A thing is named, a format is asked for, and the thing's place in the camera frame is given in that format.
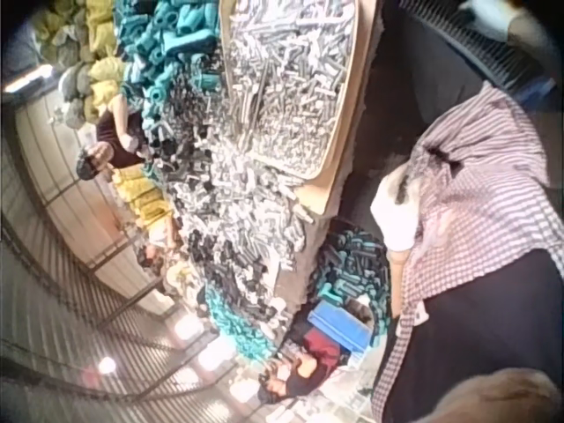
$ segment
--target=dark hair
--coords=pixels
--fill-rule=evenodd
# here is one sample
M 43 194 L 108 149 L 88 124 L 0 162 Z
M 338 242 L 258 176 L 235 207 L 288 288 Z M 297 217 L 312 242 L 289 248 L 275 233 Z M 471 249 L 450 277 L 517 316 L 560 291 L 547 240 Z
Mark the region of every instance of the dark hair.
M 282 397 L 279 394 L 268 390 L 266 388 L 266 381 L 262 380 L 260 381 L 260 384 L 261 385 L 258 388 L 256 397 L 258 398 L 261 404 L 267 404 L 267 405 L 277 404 L 287 398 L 287 397 Z
M 80 150 L 77 160 L 77 176 L 83 181 L 90 181 L 96 177 L 100 171 L 92 163 L 92 158 L 83 148 Z
M 145 245 L 137 250 L 137 264 L 144 269 L 149 269 L 152 266 L 152 258 L 147 257 Z

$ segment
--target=plastic bag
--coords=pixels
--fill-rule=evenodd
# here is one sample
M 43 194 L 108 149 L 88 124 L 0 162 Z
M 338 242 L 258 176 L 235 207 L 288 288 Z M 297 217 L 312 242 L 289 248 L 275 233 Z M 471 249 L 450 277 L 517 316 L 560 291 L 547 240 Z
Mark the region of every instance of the plastic bag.
M 76 27 L 74 25 L 61 26 L 53 37 L 53 40 L 51 40 L 51 44 L 57 47 L 62 46 L 67 41 L 67 38 L 74 41 L 78 40 Z
M 86 123 L 85 103 L 81 99 L 75 99 L 70 103 L 64 114 L 64 123 L 74 130 L 79 130 Z
M 88 96 L 92 94 L 92 88 L 90 87 L 91 80 L 88 72 L 92 66 L 90 64 L 83 65 L 77 74 L 77 89 L 82 95 Z
M 71 101 L 78 97 L 77 75 L 82 63 L 77 63 L 67 69 L 59 79 L 59 91 L 65 101 Z
M 114 0 L 86 0 L 88 26 L 96 26 L 112 19 Z
M 72 22 L 76 26 L 86 26 L 86 9 L 84 7 L 78 9 L 77 13 L 72 18 Z
M 93 105 L 94 97 L 89 95 L 85 98 L 85 119 L 89 123 L 96 124 L 98 122 L 98 109 Z
M 121 82 L 125 63 L 118 57 L 107 57 L 96 62 L 90 70 L 90 78 L 96 81 L 112 80 Z
M 119 86 L 115 81 L 102 81 L 92 85 L 93 105 L 98 108 L 108 104 L 119 92 Z
M 68 69 L 77 64 L 80 58 L 80 46 L 76 41 L 67 39 L 67 41 L 56 50 L 56 60 L 61 69 Z
M 88 44 L 88 26 L 76 26 L 76 28 L 77 40 L 80 43 L 80 46 L 88 46 L 88 48 L 90 48 L 90 45 Z
M 35 31 L 35 37 L 41 41 L 48 40 L 51 35 L 56 33 L 63 25 L 63 17 L 51 11 L 40 11 L 32 17 L 32 26 Z
M 116 40 L 114 35 L 114 24 L 106 22 L 96 26 L 94 35 L 90 33 L 90 51 L 111 54 L 115 50 Z

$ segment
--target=sack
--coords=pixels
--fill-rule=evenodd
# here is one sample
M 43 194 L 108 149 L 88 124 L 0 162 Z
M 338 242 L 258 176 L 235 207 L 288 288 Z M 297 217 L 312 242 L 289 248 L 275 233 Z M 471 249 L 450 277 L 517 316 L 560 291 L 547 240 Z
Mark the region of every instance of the sack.
M 114 0 L 86 0 L 88 26 L 97 26 L 112 19 Z
M 96 124 L 98 122 L 98 109 L 93 105 L 94 97 L 89 95 L 85 98 L 85 119 L 88 123 Z
M 52 8 L 57 15 L 68 18 L 74 9 L 74 0 L 55 0 L 52 2 Z
M 33 31 L 40 41 L 47 41 L 63 25 L 63 17 L 51 11 L 40 11 L 32 17 Z
M 82 63 L 77 63 L 67 69 L 59 79 L 59 91 L 65 101 L 71 101 L 78 97 L 77 76 Z
M 85 64 L 80 68 L 77 74 L 77 89 L 78 92 L 84 96 L 92 94 L 90 75 L 88 75 L 91 67 L 90 64 Z
M 56 50 L 56 60 L 61 69 L 68 69 L 77 64 L 80 58 L 80 46 L 76 41 L 67 38 L 67 41 Z
M 77 14 L 74 15 L 72 22 L 76 26 L 86 26 L 86 9 L 84 7 L 79 9 Z
M 99 108 L 108 104 L 119 92 L 119 86 L 115 81 L 102 81 L 92 85 L 93 105 Z
M 96 26 L 95 31 L 90 31 L 90 51 L 111 56 L 117 41 L 114 35 L 114 24 L 106 22 Z
M 85 103 L 81 99 L 75 99 L 64 114 L 64 123 L 73 130 L 79 130 L 85 122 Z
M 90 70 L 90 78 L 95 81 L 112 80 L 121 82 L 125 72 L 125 63 L 118 57 L 107 57 L 96 62 Z
M 87 45 L 84 45 L 80 48 L 80 61 L 84 62 L 84 63 L 94 63 L 94 61 L 96 60 L 96 57 L 94 56 L 94 53 L 92 51 L 90 51 L 90 47 Z
M 51 43 L 54 46 L 59 47 L 67 41 L 67 38 L 74 41 L 78 40 L 76 27 L 74 25 L 61 26 L 53 37 L 53 40 L 51 40 Z

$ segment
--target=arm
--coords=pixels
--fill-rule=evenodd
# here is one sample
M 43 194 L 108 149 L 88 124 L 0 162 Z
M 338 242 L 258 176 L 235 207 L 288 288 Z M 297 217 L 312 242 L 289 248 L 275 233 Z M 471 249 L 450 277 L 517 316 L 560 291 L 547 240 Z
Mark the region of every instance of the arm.
M 165 219 L 167 220 L 167 245 L 170 249 L 175 249 L 176 241 L 174 238 L 176 236 L 176 230 L 174 229 L 172 214 L 169 213 Z
M 122 94 L 117 94 L 108 104 L 108 111 L 114 115 L 115 132 L 127 152 L 134 152 L 139 145 L 137 139 L 127 133 L 130 111 L 127 99 Z
M 407 251 L 388 251 L 388 261 L 390 262 L 391 278 L 391 316 L 396 318 L 402 310 L 402 278 L 404 276 L 404 266 L 409 257 L 410 250 Z
M 296 354 L 296 359 L 300 361 L 300 365 L 296 369 L 298 375 L 309 378 L 317 368 L 317 359 L 306 352 L 298 352 Z

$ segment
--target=checkered cloth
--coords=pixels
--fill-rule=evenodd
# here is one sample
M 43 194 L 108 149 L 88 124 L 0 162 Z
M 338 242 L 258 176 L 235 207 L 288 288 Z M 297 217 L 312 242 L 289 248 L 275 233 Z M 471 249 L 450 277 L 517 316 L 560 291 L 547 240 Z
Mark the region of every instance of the checkered cloth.
M 462 164 L 456 177 L 429 150 Z M 404 268 L 397 341 L 373 395 L 376 421 L 382 421 L 401 368 L 418 303 L 533 249 L 548 251 L 564 275 L 564 226 L 543 191 L 545 162 L 528 117 L 488 83 L 434 122 L 416 144 L 408 172 L 411 180 L 422 178 L 420 231 Z

